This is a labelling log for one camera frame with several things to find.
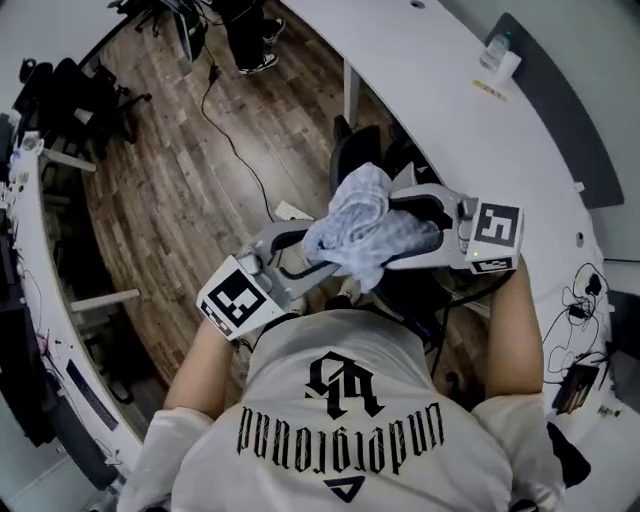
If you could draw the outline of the person's left forearm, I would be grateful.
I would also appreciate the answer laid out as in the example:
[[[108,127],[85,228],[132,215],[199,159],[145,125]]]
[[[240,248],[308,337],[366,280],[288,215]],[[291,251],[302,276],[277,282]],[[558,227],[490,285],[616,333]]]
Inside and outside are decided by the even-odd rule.
[[[224,411],[233,355],[252,353],[245,339],[229,341],[209,321],[200,324],[164,401],[164,410],[189,409],[216,420]]]

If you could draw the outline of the dark brown box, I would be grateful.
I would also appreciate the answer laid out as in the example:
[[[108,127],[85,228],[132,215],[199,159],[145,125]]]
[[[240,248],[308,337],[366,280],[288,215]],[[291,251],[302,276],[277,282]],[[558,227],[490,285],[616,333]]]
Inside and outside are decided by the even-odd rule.
[[[552,409],[558,414],[571,414],[580,408],[598,376],[596,366],[572,365],[563,378],[553,402]]]

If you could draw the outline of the dark grey desk divider panel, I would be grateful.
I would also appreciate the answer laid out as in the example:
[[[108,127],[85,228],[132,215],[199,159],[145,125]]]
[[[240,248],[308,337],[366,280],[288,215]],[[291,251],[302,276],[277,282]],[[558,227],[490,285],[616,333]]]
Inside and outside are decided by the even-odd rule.
[[[588,209],[619,206],[624,194],[618,176],[591,117],[564,74],[535,40],[508,13],[503,13],[485,37],[509,40],[509,50],[521,58],[512,78],[539,115],[562,155]]]

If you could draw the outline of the white office desk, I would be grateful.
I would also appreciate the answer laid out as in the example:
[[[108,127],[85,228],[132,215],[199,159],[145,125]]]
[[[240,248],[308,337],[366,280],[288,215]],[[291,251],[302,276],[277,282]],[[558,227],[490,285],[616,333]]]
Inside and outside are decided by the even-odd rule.
[[[139,294],[127,291],[80,301],[68,298],[54,261],[53,244],[45,218],[42,172],[50,163],[80,171],[96,169],[89,162],[45,148],[36,133],[29,133],[11,154],[9,185],[2,205],[10,222],[17,272],[22,280],[48,383],[53,385],[56,399],[68,400],[105,455],[106,464],[118,471],[118,477],[106,489],[116,492],[136,463],[141,440],[87,350],[78,316],[136,298]],[[74,361],[98,398],[119,422],[113,432],[107,429],[71,381],[66,372],[69,359]]]
[[[572,360],[597,362],[610,307],[572,325],[565,308],[603,258],[579,189],[542,120],[513,82],[485,90],[482,42],[439,0],[282,0],[384,102],[449,188],[524,211],[522,251],[545,340],[545,398]]]

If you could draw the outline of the light blue plaid shirt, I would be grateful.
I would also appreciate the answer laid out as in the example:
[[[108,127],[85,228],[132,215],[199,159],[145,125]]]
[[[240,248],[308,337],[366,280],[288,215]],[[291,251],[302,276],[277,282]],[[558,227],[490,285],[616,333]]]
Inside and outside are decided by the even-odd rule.
[[[407,211],[389,205],[392,180],[367,162],[349,173],[336,189],[328,214],[314,222],[301,246],[309,261],[331,262],[367,293],[384,275],[383,265],[395,256],[436,247],[440,230]]]

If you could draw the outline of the clear water bottle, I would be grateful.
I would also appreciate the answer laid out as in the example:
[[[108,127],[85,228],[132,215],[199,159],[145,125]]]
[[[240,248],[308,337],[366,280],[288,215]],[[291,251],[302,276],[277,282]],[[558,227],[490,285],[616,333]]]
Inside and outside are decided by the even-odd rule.
[[[480,64],[495,72],[500,66],[506,52],[509,50],[511,43],[511,34],[509,32],[497,33],[486,44],[483,52],[479,57]]]

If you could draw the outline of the black mesh office chair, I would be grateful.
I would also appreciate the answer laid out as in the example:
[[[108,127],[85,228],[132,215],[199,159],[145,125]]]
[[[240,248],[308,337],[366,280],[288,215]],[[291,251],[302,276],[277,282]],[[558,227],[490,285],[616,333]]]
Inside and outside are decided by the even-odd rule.
[[[393,140],[386,152],[382,151],[381,132],[377,126],[353,131],[343,116],[334,119],[335,148],[330,160],[331,189],[336,190],[346,176],[365,163],[373,163],[393,177],[399,175],[401,161],[410,164],[409,153],[416,149],[407,136]],[[459,199],[450,201],[443,192],[421,197],[402,198],[391,202],[390,207],[406,211],[421,221],[431,221],[437,226],[438,242],[442,244],[452,236],[454,224],[460,220],[463,203]],[[451,269],[453,277],[461,277],[469,285],[479,283],[481,288],[460,298],[455,298],[436,279],[432,268],[387,270],[372,294],[383,308],[413,324],[433,329],[440,312],[469,305],[490,296],[508,279],[506,276],[478,280],[466,270]]]

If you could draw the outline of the dark grey equipment stand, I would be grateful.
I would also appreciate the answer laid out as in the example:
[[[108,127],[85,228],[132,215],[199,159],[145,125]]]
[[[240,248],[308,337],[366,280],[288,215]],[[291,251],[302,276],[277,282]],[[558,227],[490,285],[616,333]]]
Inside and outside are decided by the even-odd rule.
[[[172,13],[184,57],[195,62],[205,45],[207,27],[195,0],[159,0]]]

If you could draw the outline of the yellow striped strip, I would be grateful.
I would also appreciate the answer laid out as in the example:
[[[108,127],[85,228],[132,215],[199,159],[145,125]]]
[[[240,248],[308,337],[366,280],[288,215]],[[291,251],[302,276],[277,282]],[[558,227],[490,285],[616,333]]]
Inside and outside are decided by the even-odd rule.
[[[507,97],[502,92],[498,91],[497,89],[491,87],[481,80],[474,79],[472,81],[472,84],[503,103],[506,103],[508,101]]]

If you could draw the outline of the person's right forearm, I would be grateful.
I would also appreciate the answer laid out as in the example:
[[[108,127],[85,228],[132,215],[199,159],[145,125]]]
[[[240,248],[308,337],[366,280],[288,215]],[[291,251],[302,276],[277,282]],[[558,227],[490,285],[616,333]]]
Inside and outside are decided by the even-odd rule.
[[[544,383],[542,337],[526,261],[491,300],[485,396],[539,394]]]

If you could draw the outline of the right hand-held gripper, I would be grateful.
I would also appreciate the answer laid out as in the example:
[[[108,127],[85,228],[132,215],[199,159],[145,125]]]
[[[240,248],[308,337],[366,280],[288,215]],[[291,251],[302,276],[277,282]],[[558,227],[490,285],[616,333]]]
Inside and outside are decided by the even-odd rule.
[[[384,265],[387,270],[451,267],[480,275],[517,268],[523,238],[522,208],[459,197],[434,183],[395,190],[389,207],[446,230],[438,235],[434,247],[389,259]]]

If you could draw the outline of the black monitor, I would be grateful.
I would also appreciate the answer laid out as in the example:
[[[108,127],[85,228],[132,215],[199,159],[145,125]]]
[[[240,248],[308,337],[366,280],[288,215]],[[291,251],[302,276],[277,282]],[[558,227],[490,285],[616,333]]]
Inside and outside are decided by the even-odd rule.
[[[0,235],[0,394],[34,446],[55,433],[46,412],[55,405],[8,234]]]
[[[118,477],[118,471],[106,464],[106,457],[89,435],[66,398],[45,413],[47,421],[66,452],[98,490],[106,490]]]

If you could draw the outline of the white power strip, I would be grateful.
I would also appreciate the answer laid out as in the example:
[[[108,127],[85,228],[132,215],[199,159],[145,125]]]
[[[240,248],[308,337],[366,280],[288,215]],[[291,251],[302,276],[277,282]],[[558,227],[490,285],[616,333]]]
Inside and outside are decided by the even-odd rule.
[[[275,210],[275,215],[283,221],[288,221],[288,220],[314,221],[314,218],[311,215],[303,212],[299,208],[295,207],[294,205],[286,201],[281,201],[278,204]]]

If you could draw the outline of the dark keyboard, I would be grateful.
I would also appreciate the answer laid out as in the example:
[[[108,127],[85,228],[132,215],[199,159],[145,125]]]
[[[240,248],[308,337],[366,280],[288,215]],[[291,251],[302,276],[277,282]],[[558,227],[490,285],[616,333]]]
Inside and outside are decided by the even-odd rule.
[[[95,414],[100,418],[107,429],[113,432],[118,427],[119,422],[98,398],[96,393],[87,383],[86,379],[80,373],[74,361],[71,359],[69,359],[66,364],[66,372]]]

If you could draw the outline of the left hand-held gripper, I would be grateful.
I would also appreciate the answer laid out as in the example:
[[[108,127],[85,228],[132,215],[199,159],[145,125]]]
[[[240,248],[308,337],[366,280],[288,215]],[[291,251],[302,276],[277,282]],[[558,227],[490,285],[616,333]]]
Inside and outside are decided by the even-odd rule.
[[[292,273],[269,265],[276,251],[301,242],[312,224],[294,219],[267,225],[251,244],[228,256],[201,288],[196,306],[226,339],[260,328],[285,311],[306,311],[306,294],[340,269],[322,262]]]

